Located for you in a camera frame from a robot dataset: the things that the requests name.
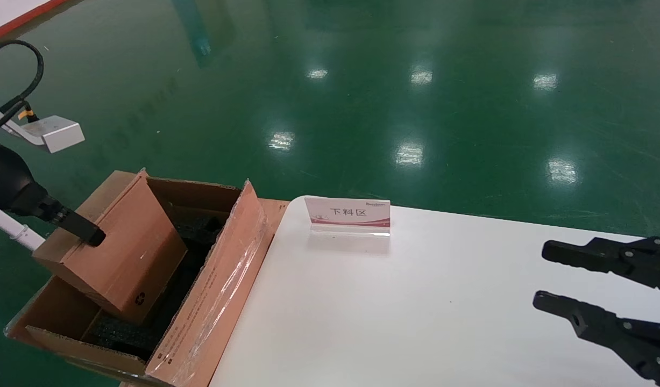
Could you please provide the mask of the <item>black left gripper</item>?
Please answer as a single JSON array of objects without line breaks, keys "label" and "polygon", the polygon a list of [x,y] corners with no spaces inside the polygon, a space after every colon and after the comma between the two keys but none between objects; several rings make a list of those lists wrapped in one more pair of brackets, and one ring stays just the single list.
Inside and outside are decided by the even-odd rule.
[{"label": "black left gripper", "polygon": [[98,247],[106,237],[98,225],[47,196],[23,158],[3,145],[0,145],[0,210],[39,216],[92,247]]}]

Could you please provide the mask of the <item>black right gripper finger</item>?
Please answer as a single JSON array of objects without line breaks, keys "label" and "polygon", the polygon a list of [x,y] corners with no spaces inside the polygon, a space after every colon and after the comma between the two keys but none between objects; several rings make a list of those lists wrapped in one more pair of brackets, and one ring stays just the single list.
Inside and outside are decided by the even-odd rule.
[{"label": "black right gripper finger", "polygon": [[593,238],[583,246],[549,240],[543,245],[542,257],[566,266],[613,273],[660,290],[660,236],[633,242]]},{"label": "black right gripper finger", "polygon": [[660,323],[620,318],[599,306],[546,291],[533,306],[566,319],[581,340],[612,350],[642,379],[660,385]]}]

